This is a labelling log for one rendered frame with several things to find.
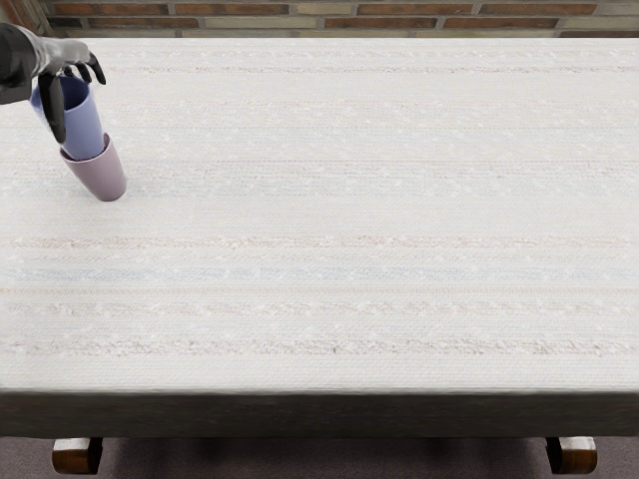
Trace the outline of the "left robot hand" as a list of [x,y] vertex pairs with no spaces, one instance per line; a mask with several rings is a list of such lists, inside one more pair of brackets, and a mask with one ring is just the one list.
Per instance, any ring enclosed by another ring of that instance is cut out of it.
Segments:
[[34,42],[36,52],[36,70],[41,104],[51,132],[59,145],[66,141],[64,120],[64,97],[60,72],[73,77],[75,67],[86,83],[93,81],[91,73],[97,81],[105,85],[106,77],[97,57],[89,47],[76,39],[55,39],[37,37]]

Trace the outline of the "blue cup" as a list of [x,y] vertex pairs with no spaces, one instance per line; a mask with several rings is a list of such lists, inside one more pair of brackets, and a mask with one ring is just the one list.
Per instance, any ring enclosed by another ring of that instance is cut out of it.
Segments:
[[75,161],[93,159],[106,148],[100,116],[90,86],[76,77],[60,77],[66,140],[61,145]]

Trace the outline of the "mauve cup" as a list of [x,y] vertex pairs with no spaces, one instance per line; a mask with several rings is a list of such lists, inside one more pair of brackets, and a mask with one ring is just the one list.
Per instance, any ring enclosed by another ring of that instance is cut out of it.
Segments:
[[104,134],[104,151],[88,160],[73,160],[60,149],[59,153],[72,175],[97,200],[112,202],[126,191],[126,178],[117,149],[108,133]]

